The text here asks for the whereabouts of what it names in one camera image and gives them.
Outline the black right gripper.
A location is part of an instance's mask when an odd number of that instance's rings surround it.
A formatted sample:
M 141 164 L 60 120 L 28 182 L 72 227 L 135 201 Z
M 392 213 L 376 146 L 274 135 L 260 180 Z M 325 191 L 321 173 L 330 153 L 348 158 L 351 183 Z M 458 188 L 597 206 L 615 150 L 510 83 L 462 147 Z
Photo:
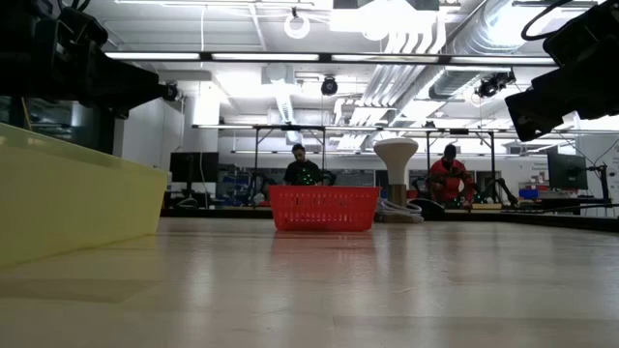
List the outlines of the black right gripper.
M 558 69 L 505 99 L 518 138 L 531 141 L 567 115 L 598 119 L 618 113 L 618 3 L 604 1 L 544 41 Z

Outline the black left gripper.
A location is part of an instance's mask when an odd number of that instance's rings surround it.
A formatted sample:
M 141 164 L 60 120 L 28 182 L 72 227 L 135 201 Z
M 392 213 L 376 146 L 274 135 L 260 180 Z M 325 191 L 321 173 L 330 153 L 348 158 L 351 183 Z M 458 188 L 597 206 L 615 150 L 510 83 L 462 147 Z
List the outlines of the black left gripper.
M 36 21 L 31 42 L 28 96 L 94 104 L 109 116 L 127 119 L 129 111 L 167 97 L 159 76 L 107 57 L 107 33 L 83 7 L 30 7 Z

